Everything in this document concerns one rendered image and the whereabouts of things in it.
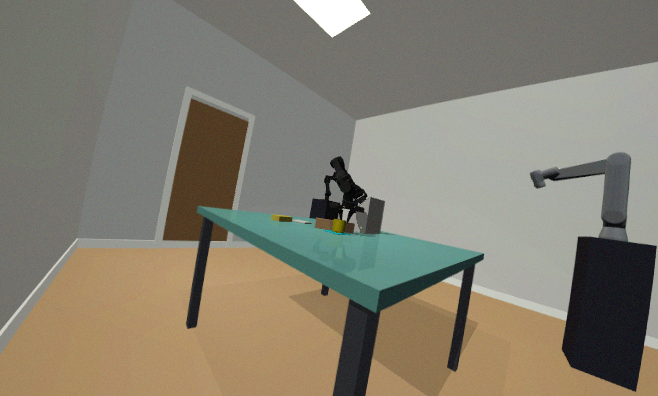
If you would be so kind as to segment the yellow rectangular block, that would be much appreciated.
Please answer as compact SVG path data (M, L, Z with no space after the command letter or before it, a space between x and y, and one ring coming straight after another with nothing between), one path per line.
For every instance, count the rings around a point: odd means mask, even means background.
M279 221L279 222L292 222L292 217L284 216L284 215L272 215L271 214L271 220L275 220L275 221Z

